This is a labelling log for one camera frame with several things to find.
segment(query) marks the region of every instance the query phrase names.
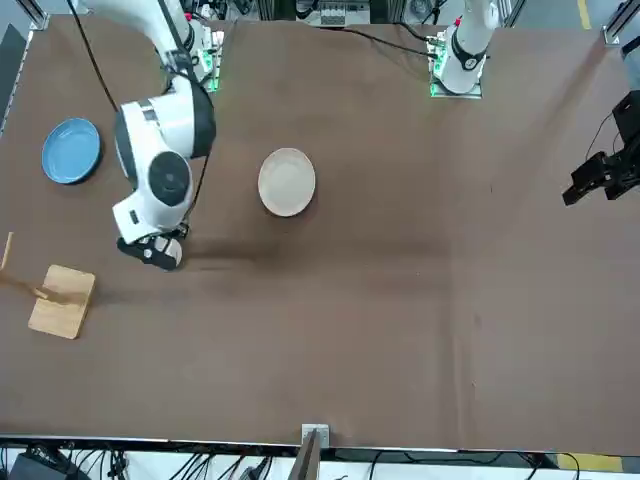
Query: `cable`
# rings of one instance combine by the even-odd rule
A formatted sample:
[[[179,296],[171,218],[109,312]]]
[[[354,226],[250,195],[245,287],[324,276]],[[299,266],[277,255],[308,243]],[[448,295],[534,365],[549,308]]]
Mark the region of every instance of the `cable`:
[[[87,453],[87,454],[84,456],[84,458],[82,459],[82,461],[81,461],[80,463],[78,463],[78,465],[76,465],[76,471],[74,472],[74,474],[72,475],[72,477],[78,478],[78,477],[80,476],[80,472],[81,472],[80,467],[82,467],[82,464],[83,464],[84,462],[86,462],[86,461],[87,461],[87,459],[88,459],[91,455],[93,455],[94,453],[96,453],[97,451],[98,451],[98,450],[92,450],[92,451],[90,451],[89,453]]]
[[[500,457],[502,457],[506,452],[499,452],[495,457],[491,460],[476,460],[474,458],[414,458],[409,455],[407,452],[402,452],[405,457],[407,457],[412,463],[459,463],[459,462],[468,462],[474,465],[492,465],[497,462]]]
[[[273,457],[269,457],[269,465],[267,465],[267,471],[265,472],[264,477],[262,477],[262,480],[267,480],[267,478],[269,478],[269,473],[271,473],[271,465],[273,465]]]
[[[420,35],[418,32],[416,32],[413,28],[411,28],[409,25],[407,25],[404,22],[395,22],[394,25],[398,25],[402,28],[404,28],[407,32],[409,32],[409,34],[413,37],[413,38],[417,38],[420,41],[423,42],[428,42],[429,39],[427,37],[423,37],[422,35]]]
[[[191,465],[189,465],[189,468],[187,468],[187,469],[185,470],[185,472],[182,474],[181,480],[185,480],[186,478],[191,478],[191,475],[193,474],[193,472],[195,472],[195,471],[198,469],[198,467],[200,466],[200,465],[198,465],[198,466],[196,467],[196,463],[197,463],[197,462],[199,462],[201,458],[202,458],[202,454],[201,454],[201,453],[198,453],[198,454],[196,455],[196,457],[195,457],[195,459],[194,459],[193,463],[192,463]]]
[[[427,15],[422,19],[422,22],[420,22],[420,24],[424,25],[425,23],[427,23],[427,20],[429,20],[429,17],[433,15],[433,24],[436,25],[438,23],[438,20],[440,19],[440,9],[448,1],[449,0],[442,0],[442,1],[436,0],[436,5],[429,11],[429,13],[427,13]]]
[[[102,451],[102,455],[101,455],[102,458],[100,458],[100,480],[102,480],[102,472],[103,472],[103,468],[104,468],[104,459],[105,459],[106,456],[107,456],[107,451],[103,450]]]
[[[521,459],[527,462],[529,466],[531,466],[532,468],[535,467],[536,464],[533,462],[532,459],[529,458],[529,456],[526,453],[522,453],[522,452],[516,452],[516,453]]]
[[[80,30],[82,41],[84,42],[84,46],[87,49],[87,54],[89,55],[89,59],[91,60],[91,64],[93,65],[93,70],[96,72],[96,76],[100,81],[100,85],[102,85],[102,89],[104,90],[104,93],[107,95],[107,98],[109,99],[109,103],[111,103],[111,106],[113,107],[113,111],[117,112],[118,106],[116,105],[116,102],[113,100],[113,97],[111,96],[111,92],[109,92],[109,89],[107,88],[107,84],[104,83],[104,78],[102,78],[102,73],[100,73],[100,68],[98,67],[98,64],[96,63],[96,59],[93,56],[93,51],[91,50],[91,46],[89,45],[89,40],[87,39],[87,36],[84,33],[84,28],[82,28],[82,23],[80,23],[80,18],[78,18],[78,13],[76,12],[76,9],[73,6],[73,3],[71,3],[71,0],[67,0],[67,5],[69,6],[71,13],[73,14],[73,19],[76,21],[78,30]]]
[[[389,47],[397,48],[398,50],[404,50],[405,52],[415,53],[416,55],[422,55],[423,57],[434,58],[434,59],[438,57],[434,53],[428,53],[428,52],[423,52],[421,50],[415,50],[413,48],[404,47],[402,45],[398,45],[396,43],[391,43],[391,42],[389,42],[387,40],[384,40],[382,38],[374,37],[373,35],[369,35],[368,33],[364,33],[364,32],[361,32],[359,30],[353,30],[351,28],[340,28],[340,29],[336,29],[336,28],[333,28],[333,27],[317,27],[317,28],[321,28],[323,30],[334,30],[334,31],[338,31],[338,32],[353,33],[355,35],[360,35],[361,37],[368,38],[369,40],[373,40],[374,42],[378,42],[378,43],[381,43],[383,45],[387,45]]]
[[[378,463],[378,459],[380,458],[380,456],[382,455],[382,451],[376,453],[376,456],[373,459],[373,462],[371,463],[371,470],[369,471],[369,480],[373,479],[373,470],[376,468],[376,463]]]
[[[65,468],[65,473],[68,475],[71,470],[71,465],[73,465],[73,443],[69,446],[69,459],[67,461],[67,468]]]
[[[93,461],[93,463],[92,463],[92,464],[91,464],[91,466],[89,467],[89,470],[87,470],[87,472],[86,472],[86,473],[87,473],[87,475],[89,474],[89,472],[90,472],[91,470],[93,470],[93,467],[95,467],[95,466],[96,466],[96,463],[98,463],[98,460],[100,460],[100,456],[101,456],[101,455],[98,455],[98,456],[96,457],[96,459]]]
[[[580,480],[580,464],[578,463],[578,459],[574,457],[570,453],[559,453],[558,455],[566,455],[567,457],[573,458],[573,461],[576,462],[576,478],[575,480]]]
[[[204,480],[207,480],[207,475],[209,475],[209,465],[210,464],[211,464],[211,462],[209,461],[209,462],[207,462],[207,466],[204,467]]]
[[[191,478],[193,478],[194,480],[197,480],[198,478],[200,478],[200,474],[204,471],[204,468],[209,465],[209,462],[211,462],[211,460],[213,460],[213,457],[215,455],[213,454],[209,454],[209,456],[207,456],[202,462],[200,462],[200,465],[198,465],[193,472],[191,472],[189,474],[189,476],[187,476],[187,474],[185,473],[182,478],[184,480],[191,480]]]
[[[117,478],[118,480],[124,480],[124,472],[127,469],[127,460],[124,456],[124,452],[111,450],[111,456],[109,457],[109,473],[108,477]]]
[[[207,101],[209,102],[209,106],[211,106],[211,108],[213,109],[213,102],[211,101],[211,98],[209,98],[209,94],[207,93],[207,91],[204,89],[202,85],[200,85],[197,81],[193,80],[190,76],[182,72],[179,72],[177,70],[174,70],[173,68],[164,67],[164,69],[167,70],[169,73],[172,73],[173,75],[177,75],[179,77],[186,78],[187,80],[189,80],[192,86],[195,86],[195,88],[198,88],[204,94],[204,96],[207,98]],[[200,171],[200,178],[198,179],[198,186],[196,187],[196,193],[193,196],[193,201],[191,202],[191,205],[189,205],[189,208],[184,214],[183,221],[189,218],[189,215],[191,215],[191,212],[196,206],[196,202],[198,201],[198,197],[200,196],[200,189],[202,188],[204,175],[207,171],[207,166],[209,165],[210,156],[211,156],[211,151],[209,151],[206,158],[204,159],[204,163],[202,164],[202,170]]]
[[[620,138],[620,132],[616,133],[616,136],[613,137],[613,143],[611,144],[611,151],[613,152],[613,154],[616,154],[618,152],[616,152],[616,140]]]
[[[620,49],[620,52],[622,53],[622,59],[624,60],[627,55],[629,55],[638,47],[640,47],[640,36],[634,38]]]
[[[197,454],[193,454],[191,455],[191,458],[189,458],[189,460],[187,460],[182,467],[180,467],[180,470],[178,470],[176,473],[174,473],[171,477],[169,477],[169,480],[175,480],[176,478],[178,478],[178,475],[180,475],[182,473],[182,470],[184,470],[185,468],[187,468],[187,465],[190,465],[191,462],[193,462],[196,458],[197,458]]]
[[[245,456],[242,455],[233,465],[231,465],[224,472],[222,472],[222,475],[220,475],[217,480],[222,480],[229,472],[231,472],[231,475],[229,475],[229,480],[231,480],[231,477],[233,477],[233,474],[236,472],[236,470],[240,466],[240,463],[242,462],[242,460],[244,460],[244,457]]]
[[[536,472],[538,471],[538,468],[540,468],[540,465],[542,464],[542,462],[538,462],[535,467],[533,467],[533,470],[531,470],[531,473],[529,474],[529,476],[527,477],[527,480],[531,480],[533,478],[533,476],[536,474]]]
[[[589,148],[587,149],[587,153],[584,156],[585,160],[589,159],[589,153],[591,152],[591,148],[593,147],[593,144],[596,143],[596,138],[598,138],[598,135],[600,134],[600,130],[602,130],[602,126],[604,125],[604,122],[606,122],[609,118],[611,118],[611,115],[613,115],[613,112],[611,112],[609,115],[604,117],[602,122],[600,122],[600,126],[598,127],[598,131],[596,132],[595,136],[593,137],[593,140],[591,140],[591,144],[589,145]]]

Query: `table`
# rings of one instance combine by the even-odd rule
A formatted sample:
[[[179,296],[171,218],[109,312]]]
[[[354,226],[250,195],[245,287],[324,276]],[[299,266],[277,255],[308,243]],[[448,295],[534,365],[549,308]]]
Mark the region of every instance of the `table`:
[[[84,23],[116,101],[162,90],[146,39]],[[430,99],[424,59],[349,33],[226,28],[218,138],[171,274],[115,248],[129,186],[72,19],[36,33],[0,140],[0,235],[25,279],[58,263],[97,287],[75,341],[29,330],[33,301],[0,291],[0,431],[297,443],[328,423],[340,446],[637,453],[640,202],[561,198],[628,89],[599,33],[498,31],[470,101]],[[40,149],[69,116],[104,158],[64,187]],[[285,146],[317,191],[277,219],[257,175]]]

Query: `wooden board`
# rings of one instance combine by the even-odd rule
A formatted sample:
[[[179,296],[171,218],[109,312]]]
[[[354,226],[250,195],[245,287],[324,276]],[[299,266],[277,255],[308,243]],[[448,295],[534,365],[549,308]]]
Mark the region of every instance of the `wooden board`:
[[[96,277],[91,273],[51,265],[43,287],[61,297],[60,303],[39,298],[33,307],[29,328],[68,339],[80,333],[87,315]]]

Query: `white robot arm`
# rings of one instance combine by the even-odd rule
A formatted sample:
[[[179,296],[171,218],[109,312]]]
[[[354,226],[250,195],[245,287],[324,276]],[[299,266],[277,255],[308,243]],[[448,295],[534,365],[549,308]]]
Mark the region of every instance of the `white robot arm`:
[[[179,0],[81,2],[145,34],[172,75],[169,92],[126,103],[116,114],[116,150],[133,193],[113,213],[121,251],[173,270],[182,257],[179,239],[188,231],[185,216],[193,195],[188,160],[208,156],[216,134],[213,105],[200,85],[205,72],[195,54],[206,30],[187,21]]]
[[[478,83],[493,31],[500,14],[495,0],[465,0],[460,25],[451,25],[445,34],[447,52],[436,76],[444,87],[459,95]]]

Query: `yellow tape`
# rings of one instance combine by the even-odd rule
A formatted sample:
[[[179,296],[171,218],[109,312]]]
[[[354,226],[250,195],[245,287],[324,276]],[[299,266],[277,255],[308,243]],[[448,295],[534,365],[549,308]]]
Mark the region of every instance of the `yellow tape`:
[[[589,10],[587,0],[578,0],[578,11],[580,12],[580,23],[585,30],[591,30],[591,20],[589,20]]]
[[[620,457],[604,457],[584,453],[574,453],[573,456],[580,463],[580,470],[622,472],[622,459]],[[562,469],[575,470],[576,462],[568,455],[558,455],[558,466]]]

